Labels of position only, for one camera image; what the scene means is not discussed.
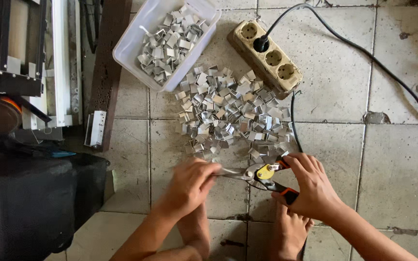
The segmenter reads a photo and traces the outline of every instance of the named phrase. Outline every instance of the foot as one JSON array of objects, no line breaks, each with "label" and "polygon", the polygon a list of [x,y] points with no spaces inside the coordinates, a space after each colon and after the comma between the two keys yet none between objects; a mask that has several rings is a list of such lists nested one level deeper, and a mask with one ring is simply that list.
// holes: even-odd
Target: foot
[{"label": "foot", "polygon": [[204,260],[209,258],[210,237],[206,203],[202,203],[193,212],[180,219],[177,227],[186,246],[195,247]]},{"label": "foot", "polygon": [[269,252],[270,260],[296,260],[307,233],[314,226],[314,221],[308,217],[298,216],[278,202],[276,204],[277,213]]}]

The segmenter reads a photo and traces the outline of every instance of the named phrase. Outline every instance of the person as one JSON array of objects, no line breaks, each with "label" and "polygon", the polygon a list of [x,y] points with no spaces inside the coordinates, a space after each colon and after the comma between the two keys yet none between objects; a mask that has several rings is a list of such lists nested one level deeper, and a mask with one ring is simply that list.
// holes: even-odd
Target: person
[{"label": "person", "polygon": [[[322,163],[315,157],[290,153],[283,159],[298,180],[300,194],[287,205],[283,196],[272,193],[278,203],[272,249],[267,253],[270,260],[296,260],[314,225],[312,219],[338,231],[366,261],[418,260],[345,205],[328,181]],[[197,158],[175,167],[165,193],[111,261],[207,259],[210,236],[205,200],[216,180],[213,174],[220,168],[220,164]],[[157,252],[174,225],[177,225],[185,246]]]}]

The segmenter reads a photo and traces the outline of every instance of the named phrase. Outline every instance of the wooden plank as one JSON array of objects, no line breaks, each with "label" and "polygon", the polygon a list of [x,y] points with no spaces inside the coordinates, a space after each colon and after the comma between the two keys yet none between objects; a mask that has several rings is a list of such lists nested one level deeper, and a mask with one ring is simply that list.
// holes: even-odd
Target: wooden plank
[{"label": "wooden plank", "polygon": [[103,5],[88,107],[88,113],[93,113],[95,110],[107,111],[102,147],[99,148],[103,152],[109,149],[111,142],[122,70],[122,67],[114,61],[112,51],[128,27],[131,2],[132,0],[108,0],[104,1]]}]

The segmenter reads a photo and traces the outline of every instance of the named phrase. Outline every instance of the hand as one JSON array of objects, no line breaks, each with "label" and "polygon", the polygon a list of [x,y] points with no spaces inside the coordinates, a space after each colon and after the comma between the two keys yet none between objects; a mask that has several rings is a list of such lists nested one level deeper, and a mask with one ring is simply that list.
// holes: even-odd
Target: hand
[{"label": "hand", "polygon": [[155,205],[163,215],[177,221],[194,211],[206,200],[215,183],[216,173],[221,168],[218,163],[208,163],[202,159],[190,158],[174,168],[174,176]]},{"label": "hand", "polygon": [[322,163],[315,157],[304,153],[290,153],[283,160],[293,170],[300,193],[289,206],[283,196],[273,192],[272,197],[280,203],[298,215],[324,222],[333,218],[342,207],[346,207],[328,181]]}]

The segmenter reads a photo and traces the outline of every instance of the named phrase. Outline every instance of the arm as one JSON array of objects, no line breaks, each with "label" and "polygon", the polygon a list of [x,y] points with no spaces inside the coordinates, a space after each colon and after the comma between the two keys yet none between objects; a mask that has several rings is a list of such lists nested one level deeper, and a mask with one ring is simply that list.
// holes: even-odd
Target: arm
[{"label": "arm", "polygon": [[[215,183],[215,177],[211,174],[220,167],[217,163],[191,158],[174,168],[166,192],[111,261],[137,261],[154,255],[172,227],[204,202]],[[189,248],[183,250],[188,249],[190,254],[194,253]]]},{"label": "arm", "polygon": [[418,261],[340,200],[328,181],[322,163],[315,157],[290,153],[283,159],[298,180],[300,194],[291,206],[276,192],[272,193],[272,197],[299,215],[328,224],[348,240],[365,260]]}]

